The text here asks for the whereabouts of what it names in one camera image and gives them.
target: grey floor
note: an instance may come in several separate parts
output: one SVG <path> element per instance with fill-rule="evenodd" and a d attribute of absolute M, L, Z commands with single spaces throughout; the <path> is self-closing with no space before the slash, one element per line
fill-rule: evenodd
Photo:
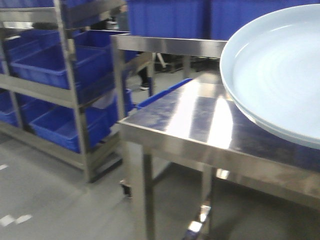
<path fill-rule="evenodd" d="M 157 90 L 180 80 L 181 71 L 157 74 Z M 147 97 L 139 81 L 128 82 L 135 102 Z M 122 166 L 87 184 L 81 171 L 0 134 L 1 165 L 8 167 L 0 170 L 0 223 L 7 215 L 32 218 L 0 224 L 0 240 L 134 239 L 131 201 L 119 186 Z M 158 239 L 182 238 L 198 210 L 200 187 L 199 172 L 177 165 L 164 172 L 155 188 Z M 215 197 L 216 240 L 320 240 L 320 214 L 310 208 L 226 182 L 217 184 Z"/>

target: blue plastic crate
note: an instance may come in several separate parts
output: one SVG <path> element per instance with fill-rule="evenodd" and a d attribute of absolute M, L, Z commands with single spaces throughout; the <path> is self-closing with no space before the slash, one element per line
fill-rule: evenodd
<path fill-rule="evenodd" d="M 128 112 L 134 109 L 134 105 L 132 103 L 132 91 L 130 89 L 126 89 L 125 91 L 124 104 L 126 114 L 128 115 Z M 106 112 L 110 128 L 118 121 L 118 97 L 115 89 L 109 91 L 93 106 Z"/>
<path fill-rule="evenodd" d="M 4 71 L 4 68 L 2 66 L 2 59 L 0 59 L 0 74 L 4 74 L 5 71 Z"/>
<path fill-rule="evenodd" d="M 170 93 L 169 90 L 163 90 L 163 91 L 161 91 L 161 92 L 159 92 L 159 93 L 157 93 L 157 94 L 149 97 L 148 99 L 140 102 L 140 103 L 136 106 L 136 108 L 137 108 L 138 110 L 140 110 L 140 109 L 142 109 L 142 108 L 150 105 L 150 104 L 153 103 L 154 101 L 156 101 L 156 100 L 164 97 L 164 96 L 167 95 L 168 93 Z"/>
<path fill-rule="evenodd" d="M 190 82 L 191 80 L 192 80 L 192 78 L 184 79 L 184 80 L 178 82 L 177 84 L 171 86 L 168 90 L 169 90 L 170 92 L 172 92 L 172 91 L 180 88 L 181 86 L 185 85 L 186 83 Z"/>
<path fill-rule="evenodd" d="M 0 121 L 16 127 L 18 126 L 17 118 L 8 91 L 0 93 Z"/>
<path fill-rule="evenodd" d="M 24 37 L 9 39 L 4 42 L 4 47 L 8 51 L 11 62 L 18 61 L 42 50 L 38 40 Z"/>
<path fill-rule="evenodd" d="M 132 102 L 132 91 L 130 89 L 126 89 L 125 91 L 124 105 L 125 105 L 126 114 L 128 115 L 128 113 L 134 109 L 134 104 Z M 105 110 L 109 120 L 110 127 L 112 127 L 119 120 L 117 95 L 114 96 L 112 104 L 106 107 Z"/>
<path fill-rule="evenodd" d="M 38 40 L 42 49 L 46 49 L 60 43 L 60 35 L 55 30 L 28 30 L 21 34 L 21 37 L 27 40 Z"/>
<path fill-rule="evenodd" d="M 66 0 L 69 8 L 94 0 Z M 44 8 L 53 7 L 53 0 L 0 0 L 0 8 Z"/>
<path fill-rule="evenodd" d="M 89 142 L 93 148 L 111 131 L 105 111 L 89 107 L 85 110 L 85 114 Z M 30 125 L 39 137 L 74 152 L 80 152 L 78 132 L 72 109 L 62 106 L 57 107 L 35 119 Z"/>
<path fill-rule="evenodd" d="M 207 0 L 126 0 L 132 35 L 201 39 Z"/>
<path fill-rule="evenodd" d="M 177 88 L 180 88 L 181 86 L 185 85 L 186 83 L 190 82 L 191 80 L 192 80 L 192 78 L 186 78 L 186 79 L 178 82 L 177 84 L 171 86 L 168 90 L 163 90 L 163 91 L 161 91 L 161 92 L 159 92 L 159 93 L 157 93 L 157 94 L 149 97 L 148 99 L 140 102 L 140 103 L 136 106 L 136 108 L 137 108 L 138 110 L 140 110 L 140 109 L 142 109 L 142 108 L 150 105 L 150 104 L 153 103 L 154 101 L 156 101 L 156 100 L 164 97 L 165 95 L 167 95 L 167 94 L 169 94 L 170 92 L 176 90 Z"/>
<path fill-rule="evenodd" d="M 237 30 L 265 14 L 319 0 L 211 0 L 211 38 L 228 40 Z"/>
<path fill-rule="evenodd" d="M 87 47 L 76 47 L 75 81 L 77 89 L 84 89 L 103 78 L 108 69 L 104 51 Z M 68 89 L 67 71 L 63 52 L 56 45 L 11 64 L 20 78 L 58 88 Z"/>
<path fill-rule="evenodd" d="M 25 124 L 45 114 L 54 106 L 49 102 L 21 94 L 17 95 L 17 100 L 21 109 L 21 118 Z M 0 93 L 0 121 L 18 126 L 16 113 L 8 91 Z"/>
<path fill-rule="evenodd" d="M 111 71 L 113 70 L 112 46 L 111 35 L 122 34 L 125 32 L 120 31 L 105 31 L 105 30 L 90 30 L 83 32 L 74 37 L 74 43 L 77 46 L 85 46 L 92 48 L 104 49 L 107 57 L 107 62 L 110 63 L 106 66 Z M 125 61 L 128 62 L 137 56 L 136 51 L 125 51 Z"/>

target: white plate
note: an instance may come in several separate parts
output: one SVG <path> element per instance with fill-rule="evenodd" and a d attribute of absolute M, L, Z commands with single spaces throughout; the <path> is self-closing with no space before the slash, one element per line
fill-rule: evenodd
<path fill-rule="evenodd" d="M 320 4 L 275 11 L 242 27 L 226 44 L 220 71 L 249 119 L 320 149 Z"/>

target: white floor marking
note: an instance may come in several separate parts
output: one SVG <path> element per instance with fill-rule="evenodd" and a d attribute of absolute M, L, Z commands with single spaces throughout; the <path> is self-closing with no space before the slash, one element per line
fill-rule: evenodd
<path fill-rule="evenodd" d="M 23 215 L 23 216 L 19 217 L 17 220 L 15 220 L 15 224 L 22 224 L 31 218 L 32 218 L 32 215 L 30 215 L 30 214 Z"/>
<path fill-rule="evenodd" d="M 14 221 L 15 219 L 11 215 L 7 215 L 0 219 L 0 225 L 6 227 L 9 224 L 12 224 Z"/>
<path fill-rule="evenodd" d="M 9 167 L 7 164 L 0 165 L 0 171 Z"/>

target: shoe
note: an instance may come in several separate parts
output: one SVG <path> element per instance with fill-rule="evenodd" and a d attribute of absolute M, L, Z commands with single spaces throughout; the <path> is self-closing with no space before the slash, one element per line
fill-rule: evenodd
<path fill-rule="evenodd" d="M 149 89 L 149 83 L 148 82 L 142 83 L 141 86 L 140 86 L 140 89 L 143 90 L 143 91 L 148 90 Z"/>

